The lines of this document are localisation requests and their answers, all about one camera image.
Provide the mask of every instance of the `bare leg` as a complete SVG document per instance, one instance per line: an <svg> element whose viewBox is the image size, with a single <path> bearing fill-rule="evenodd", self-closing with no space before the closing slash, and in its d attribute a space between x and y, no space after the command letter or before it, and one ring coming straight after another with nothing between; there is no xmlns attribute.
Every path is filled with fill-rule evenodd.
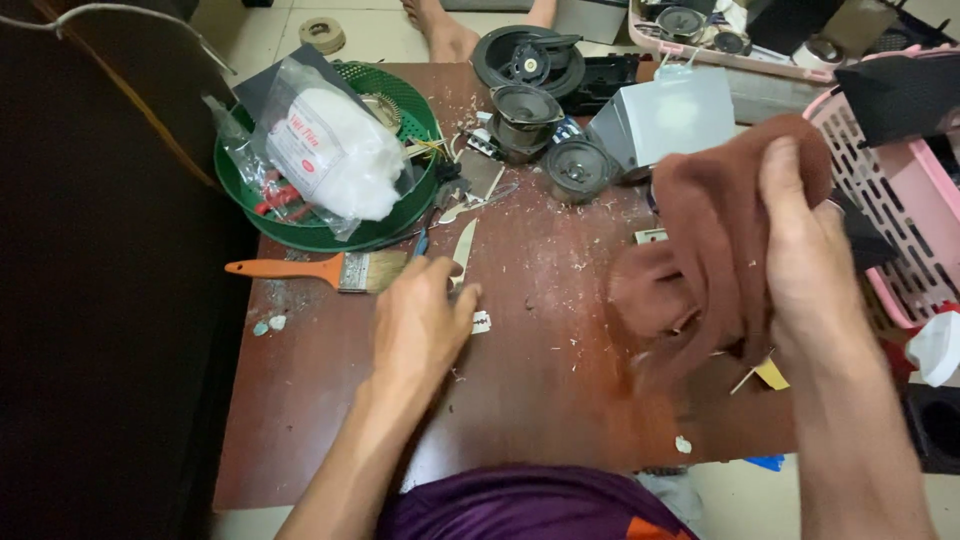
<svg viewBox="0 0 960 540"><path fill-rule="evenodd" d="M423 32L430 61L468 61L480 36L453 20L440 0L401 0L410 22Z"/></svg>
<svg viewBox="0 0 960 540"><path fill-rule="evenodd" d="M557 0L534 0L534 5L527 13L523 24L540 26L542 28L553 27L553 17L557 14Z"/></svg>

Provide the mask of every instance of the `yellow paper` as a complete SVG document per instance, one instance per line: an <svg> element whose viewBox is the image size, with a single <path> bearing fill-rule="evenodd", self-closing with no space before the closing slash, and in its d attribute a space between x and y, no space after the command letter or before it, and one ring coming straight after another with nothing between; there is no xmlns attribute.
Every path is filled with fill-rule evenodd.
<svg viewBox="0 0 960 540"><path fill-rule="evenodd" d="M774 390L782 390L783 388L790 387L790 383L783 378L780 370L777 369L774 361L771 360L769 356L756 368L756 374L760 375L760 378Z"/></svg>

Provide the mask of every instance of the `tiled floor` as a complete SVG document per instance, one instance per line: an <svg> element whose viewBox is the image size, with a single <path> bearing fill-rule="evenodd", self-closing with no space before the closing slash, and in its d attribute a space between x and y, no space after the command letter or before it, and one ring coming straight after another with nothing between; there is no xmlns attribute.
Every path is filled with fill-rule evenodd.
<svg viewBox="0 0 960 540"><path fill-rule="evenodd" d="M914 13L937 25L952 16L948 33L960 35L960 2L912 0ZM399 0L275 0L269 9L244 9L239 0L202 0L193 25L239 71L227 76L232 86L269 66L300 45L298 28L311 17L336 18L347 33L347 45L334 59L359 61L427 61L426 44L406 19ZM481 36L517 24L517 13L455 13L454 17ZM633 52L633 46L581 42L585 56ZM707 463L691 469L704 501L700 530L705 540L800 538L800 495L795 456L774 473L744 461ZM943 538L960 537L960 478L927 475L926 492ZM225 512L218 516L217 540L272 538L289 506Z"/></svg>

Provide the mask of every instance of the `orange brush handle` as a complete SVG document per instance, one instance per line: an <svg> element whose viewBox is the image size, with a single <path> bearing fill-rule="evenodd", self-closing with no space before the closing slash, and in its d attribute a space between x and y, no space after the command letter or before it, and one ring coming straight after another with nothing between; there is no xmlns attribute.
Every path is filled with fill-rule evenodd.
<svg viewBox="0 0 960 540"><path fill-rule="evenodd" d="M340 270L344 266L344 254L338 253L323 262L296 262L294 260L273 260L257 258L230 262L224 270L230 274L240 274L250 278L272 280L284 278L319 278L340 288Z"/></svg>

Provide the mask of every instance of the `brush bristles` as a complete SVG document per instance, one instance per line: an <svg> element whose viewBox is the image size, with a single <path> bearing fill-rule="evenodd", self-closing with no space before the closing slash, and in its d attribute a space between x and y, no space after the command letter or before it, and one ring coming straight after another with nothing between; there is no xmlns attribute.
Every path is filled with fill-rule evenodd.
<svg viewBox="0 0 960 540"><path fill-rule="evenodd" d="M378 251L370 253L367 267L367 292L381 292L394 282L407 266L407 254L401 251Z"/></svg>

